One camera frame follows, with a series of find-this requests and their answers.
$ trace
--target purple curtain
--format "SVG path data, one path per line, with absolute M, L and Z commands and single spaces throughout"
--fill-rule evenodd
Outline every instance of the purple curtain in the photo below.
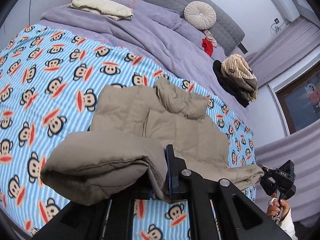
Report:
M 320 119 L 276 142 L 255 149 L 257 163 L 279 168 L 287 160 L 295 164 L 296 194 L 289 200 L 293 221 L 315 222 L 320 212 Z M 264 211 L 269 196 L 257 185 L 256 204 Z
M 320 44 L 320 28 L 300 16 L 250 64 L 262 86 L 298 62 Z

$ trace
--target red cloth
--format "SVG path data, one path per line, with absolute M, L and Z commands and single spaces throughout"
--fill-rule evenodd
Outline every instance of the red cloth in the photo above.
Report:
M 202 39 L 202 47 L 204 48 L 204 52 L 211 57 L 213 53 L 213 45 L 211 41 L 209 41 L 207 38 Z

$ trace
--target monkey print blanket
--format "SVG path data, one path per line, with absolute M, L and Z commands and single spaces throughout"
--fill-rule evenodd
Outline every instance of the monkey print blanket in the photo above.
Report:
M 126 48 L 33 25 L 0 53 L 1 208 L 35 234 L 68 203 L 39 178 L 52 150 L 70 132 L 88 129 L 106 84 L 119 89 L 153 86 L 159 76 L 210 99 L 207 113 L 229 138 L 228 167 L 255 162 L 250 128 L 197 83 L 168 75 L 152 59 Z M 244 193 L 254 200 L 253 186 Z M 150 200 L 141 205 L 133 239 L 168 240 L 172 234 L 188 239 L 187 203 L 170 206 Z

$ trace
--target bed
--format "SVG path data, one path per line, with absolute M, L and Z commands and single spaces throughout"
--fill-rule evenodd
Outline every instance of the bed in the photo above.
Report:
M 132 0 L 114 1 L 132 5 Z M 0 207 L 30 235 L 68 203 L 42 183 L 39 171 L 70 132 L 89 128 L 105 84 L 153 86 L 165 76 L 178 87 L 207 96 L 212 102 L 208 115 L 229 138 L 228 167 L 255 163 L 247 113 L 212 71 L 214 59 L 229 55 L 244 33 L 212 1 L 200 0 L 217 13 L 210 31 L 219 46 L 209 57 L 199 44 L 203 33 L 181 18 L 191 1 L 135 0 L 132 20 L 118 22 L 57 7 L 1 52 Z M 244 194 L 254 201 L 255 186 Z M 170 227 L 165 218 L 169 204 L 143 204 L 145 216 L 135 217 L 133 239 L 141 239 L 139 232 L 150 225 L 163 229 L 163 239 L 188 239 L 188 220 Z M 181 205 L 186 211 L 187 203 Z

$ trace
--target black garment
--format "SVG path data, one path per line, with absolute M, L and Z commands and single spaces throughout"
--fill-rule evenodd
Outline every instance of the black garment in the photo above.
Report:
M 230 95 L 233 95 L 243 107 L 247 107 L 249 105 L 249 101 L 245 100 L 241 96 L 241 91 L 243 90 L 243 88 L 239 87 L 231 78 L 224 77 L 222 75 L 221 64 L 222 63 L 220 61 L 215 60 L 212 67 L 220 86 L 222 86 L 223 89 Z

